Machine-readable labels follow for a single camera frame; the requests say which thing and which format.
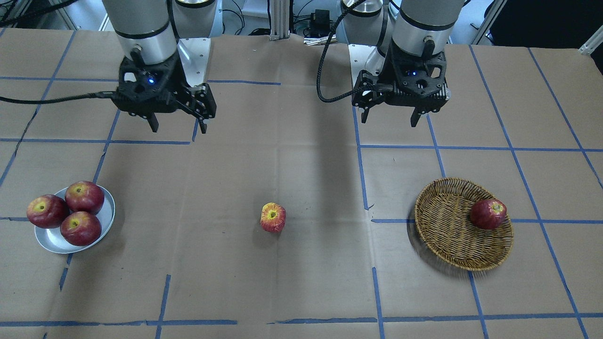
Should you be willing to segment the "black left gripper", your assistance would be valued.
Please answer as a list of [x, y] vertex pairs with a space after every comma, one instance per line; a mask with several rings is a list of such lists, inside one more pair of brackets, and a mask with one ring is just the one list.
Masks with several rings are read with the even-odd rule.
[[424, 66], [414, 70], [410, 62], [398, 56], [393, 47], [386, 54], [386, 62], [395, 63], [396, 78], [381, 79], [368, 71], [360, 71], [351, 96], [353, 106], [362, 109], [360, 122], [365, 124], [370, 109], [385, 103], [392, 106], [413, 107], [410, 124], [415, 128], [422, 114], [437, 113], [449, 100], [450, 90], [445, 79], [446, 59], [443, 51], [435, 52], [435, 41], [419, 44]]

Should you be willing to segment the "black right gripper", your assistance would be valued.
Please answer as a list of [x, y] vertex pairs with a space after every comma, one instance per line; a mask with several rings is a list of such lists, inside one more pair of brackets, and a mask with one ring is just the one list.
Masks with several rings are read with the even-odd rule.
[[178, 52], [163, 62], [149, 65], [145, 64], [140, 49], [132, 49], [120, 64], [119, 83], [112, 101], [119, 110], [143, 117], [153, 133], [159, 129], [156, 113], [183, 110], [198, 119], [202, 134], [207, 132], [208, 119], [217, 114], [209, 84], [203, 83], [195, 94], [187, 86]]

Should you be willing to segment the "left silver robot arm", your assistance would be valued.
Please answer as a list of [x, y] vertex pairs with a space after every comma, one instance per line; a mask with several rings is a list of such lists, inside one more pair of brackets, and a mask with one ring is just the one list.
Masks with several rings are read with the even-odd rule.
[[412, 107], [415, 127], [450, 99], [445, 46], [463, 0], [342, 0], [334, 36], [372, 50], [353, 78], [352, 104], [365, 123], [370, 109], [385, 103]]

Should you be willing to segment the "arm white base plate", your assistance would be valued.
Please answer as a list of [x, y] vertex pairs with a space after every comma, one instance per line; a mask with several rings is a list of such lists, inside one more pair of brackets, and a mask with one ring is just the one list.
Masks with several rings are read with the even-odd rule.
[[420, 56], [407, 53], [404, 49], [399, 48], [393, 40], [390, 41], [390, 44], [384, 50], [381, 50], [377, 46], [350, 44], [348, 45], [348, 49], [351, 66], [351, 81], [355, 83], [362, 70], [368, 71], [381, 79], [395, 79], [396, 73], [393, 69], [395, 63], [392, 62], [392, 64], [389, 64], [385, 61], [386, 50], [390, 47], [393, 47], [398, 56], [403, 56], [405, 60], [410, 62], [411, 66], [415, 66], [414, 70], [421, 69], [421, 67], [424, 66], [424, 62]]
[[205, 83], [212, 40], [209, 37], [185, 38], [178, 42], [185, 79], [190, 88]]

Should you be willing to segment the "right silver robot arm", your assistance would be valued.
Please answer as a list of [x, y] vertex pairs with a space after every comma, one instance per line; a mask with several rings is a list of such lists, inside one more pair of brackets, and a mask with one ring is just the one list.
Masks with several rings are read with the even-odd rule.
[[219, 0], [105, 0], [123, 49], [112, 102], [157, 132], [157, 113], [181, 110], [202, 133], [217, 103], [206, 80], [211, 39], [223, 19]]

